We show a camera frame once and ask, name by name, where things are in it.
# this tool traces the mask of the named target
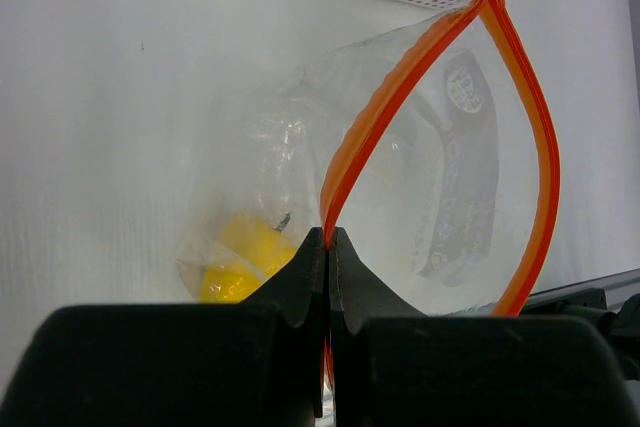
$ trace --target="yellow object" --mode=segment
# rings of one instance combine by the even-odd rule
[[[244,300],[296,253],[284,234],[250,214],[234,217],[216,240],[229,255],[205,269],[200,289],[203,302]]]

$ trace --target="transparent bag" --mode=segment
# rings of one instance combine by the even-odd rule
[[[225,97],[177,265],[239,301],[323,225],[427,314],[519,312],[558,208],[560,162],[504,0],[474,0]]]

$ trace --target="white table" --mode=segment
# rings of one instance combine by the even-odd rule
[[[564,160],[538,287],[637,267],[627,0],[508,1]],[[172,254],[215,92],[428,15],[387,0],[0,0],[0,390],[58,306],[187,298]]]

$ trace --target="orange bag edge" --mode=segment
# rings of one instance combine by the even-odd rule
[[[467,8],[445,15],[405,53],[334,154],[320,194],[320,213],[329,248],[340,211],[391,120],[429,67],[478,16],[516,85],[538,151],[540,193],[531,236],[520,265],[492,311],[493,315],[516,315],[533,289],[551,244],[560,198],[560,155],[546,100],[504,0],[474,0]]]

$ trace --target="plastic bag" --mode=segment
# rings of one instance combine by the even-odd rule
[[[328,53],[219,108],[177,253],[195,298],[242,300],[309,228],[322,223],[329,242],[339,223],[427,314],[522,308],[560,163],[504,0]]]

